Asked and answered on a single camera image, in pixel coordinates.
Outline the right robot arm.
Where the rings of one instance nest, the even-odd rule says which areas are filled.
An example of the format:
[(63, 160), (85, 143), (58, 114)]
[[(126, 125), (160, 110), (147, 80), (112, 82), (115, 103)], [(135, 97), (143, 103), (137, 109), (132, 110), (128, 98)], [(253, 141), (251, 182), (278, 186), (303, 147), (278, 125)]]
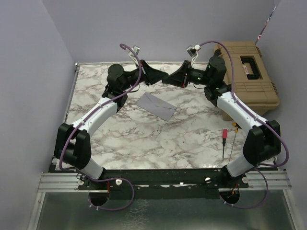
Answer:
[(234, 98), (231, 86), (224, 82), (225, 74), (225, 61), (214, 56), (210, 58), (205, 70), (194, 69), (185, 60), (177, 71), (162, 82), (180, 88), (186, 88), (189, 83), (204, 85), (207, 100), (226, 112), (246, 133), (242, 155), (227, 164), (220, 176), (223, 186), (232, 187), (237, 183), (238, 176), (281, 152), (281, 142), (277, 138), (280, 125), (258, 116), (238, 98)]

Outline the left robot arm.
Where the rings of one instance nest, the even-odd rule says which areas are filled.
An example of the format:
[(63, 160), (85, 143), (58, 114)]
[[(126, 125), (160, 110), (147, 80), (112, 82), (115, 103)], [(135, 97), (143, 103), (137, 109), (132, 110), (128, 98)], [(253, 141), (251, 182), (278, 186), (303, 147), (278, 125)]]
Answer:
[(54, 157), (59, 163), (67, 163), (89, 176), (95, 189), (105, 186), (103, 167), (92, 159), (91, 137), (112, 115), (116, 114), (127, 100), (132, 86), (144, 82), (153, 85), (168, 77), (164, 71), (150, 67), (144, 60), (140, 67), (125, 71), (121, 64), (113, 64), (107, 70), (107, 86), (98, 103), (72, 124), (63, 123), (58, 128)]

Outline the grey envelope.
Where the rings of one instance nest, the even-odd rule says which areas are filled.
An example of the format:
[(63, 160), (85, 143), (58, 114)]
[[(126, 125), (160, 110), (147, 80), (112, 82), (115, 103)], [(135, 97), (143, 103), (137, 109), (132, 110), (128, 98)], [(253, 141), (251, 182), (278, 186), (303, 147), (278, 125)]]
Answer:
[(143, 94), (143, 96), (138, 100), (137, 105), (165, 121), (169, 121), (177, 109), (176, 106), (171, 105), (148, 92)]

